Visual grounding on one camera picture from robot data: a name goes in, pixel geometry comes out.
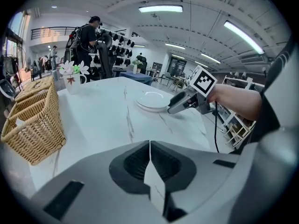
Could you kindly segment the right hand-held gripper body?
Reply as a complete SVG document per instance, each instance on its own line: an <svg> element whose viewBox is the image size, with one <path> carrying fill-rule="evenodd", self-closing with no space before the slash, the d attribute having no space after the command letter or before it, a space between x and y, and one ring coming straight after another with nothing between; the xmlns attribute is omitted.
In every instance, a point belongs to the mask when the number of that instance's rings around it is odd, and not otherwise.
<svg viewBox="0 0 299 224"><path fill-rule="evenodd" d="M211 108L207 97L216 82L217 79L213 75L198 65L187 79L187 87L184 89L189 107L195 108L201 114L213 112L214 108Z"/></svg>

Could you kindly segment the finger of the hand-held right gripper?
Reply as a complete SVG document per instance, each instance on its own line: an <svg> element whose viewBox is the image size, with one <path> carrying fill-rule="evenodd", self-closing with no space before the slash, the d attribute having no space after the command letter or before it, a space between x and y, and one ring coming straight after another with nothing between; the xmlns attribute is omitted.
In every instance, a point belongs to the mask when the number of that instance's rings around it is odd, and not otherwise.
<svg viewBox="0 0 299 224"><path fill-rule="evenodd" d="M170 99L169 107L188 107L188 93L182 91Z"/></svg>
<svg viewBox="0 0 299 224"><path fill-rule="evenodd" d="M188 109L188 103L187 102L177 102L175 104L171 104L169 108L167 109L167 112L169 114L176 114L181 111L184 111Z"/></svg>

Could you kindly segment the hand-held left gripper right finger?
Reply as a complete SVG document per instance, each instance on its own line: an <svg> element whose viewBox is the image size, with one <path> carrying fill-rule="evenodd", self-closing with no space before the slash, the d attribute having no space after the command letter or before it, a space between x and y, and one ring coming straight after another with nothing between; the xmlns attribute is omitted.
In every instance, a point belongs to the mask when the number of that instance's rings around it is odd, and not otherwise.
<svg viewBox="0 0 299 224"><path fill-rule="evenodd" d="M151 161L164 182L165 200L204 203L227 179L239 156L151 141Z"/></svg>

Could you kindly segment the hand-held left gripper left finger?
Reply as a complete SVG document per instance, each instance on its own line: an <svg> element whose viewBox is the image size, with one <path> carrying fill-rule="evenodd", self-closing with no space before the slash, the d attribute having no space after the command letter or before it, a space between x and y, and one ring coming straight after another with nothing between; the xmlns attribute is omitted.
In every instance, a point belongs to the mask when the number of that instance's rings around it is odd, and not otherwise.
<svg viewBox="0 0 299 224"><path fill-rule="evenodd" d="M149 221L150 189L143 182L149 142L85 157L52 180L32 202L56 221Z"/></svg>

